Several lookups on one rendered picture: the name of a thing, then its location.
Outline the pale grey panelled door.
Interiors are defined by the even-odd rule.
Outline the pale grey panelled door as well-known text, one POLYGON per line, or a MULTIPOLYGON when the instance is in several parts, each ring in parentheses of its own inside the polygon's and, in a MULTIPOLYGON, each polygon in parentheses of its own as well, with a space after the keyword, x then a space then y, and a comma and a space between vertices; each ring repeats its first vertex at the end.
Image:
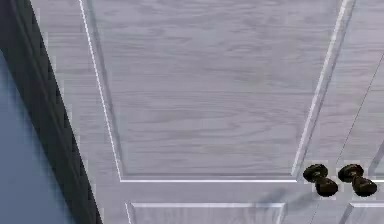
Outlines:
POLYGON ((310 224, 384 55, 384 0, 31 4, 103 224, 310 224))
POLYGON ((310 224, 384 224, 384 55, 329 171, 338 192, 318 200, 310 224), (362 166, 364 177, 377 185, 375 194, 359 197, 350 183, 338 178, 348 164, 362 166))

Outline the dark round door knob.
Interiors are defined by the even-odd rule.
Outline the dark round door knob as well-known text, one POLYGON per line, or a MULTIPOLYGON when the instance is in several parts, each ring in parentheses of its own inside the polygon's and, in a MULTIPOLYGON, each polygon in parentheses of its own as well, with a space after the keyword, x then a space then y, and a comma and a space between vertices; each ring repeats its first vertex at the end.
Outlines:
POLYGON ((350 183, 359 197, 369 197, 377 192, 377 185, 364 177, 364 169, 359 164, 344 166, 339 170, 338 178, 344 183, 350 183))
POLYGON ((315 185, 316 192, 321 197, 331 197, 338 192, 338 185, 328 178, 328 169, 323 164, 313 164, 303 172, 306 181, 315 185))

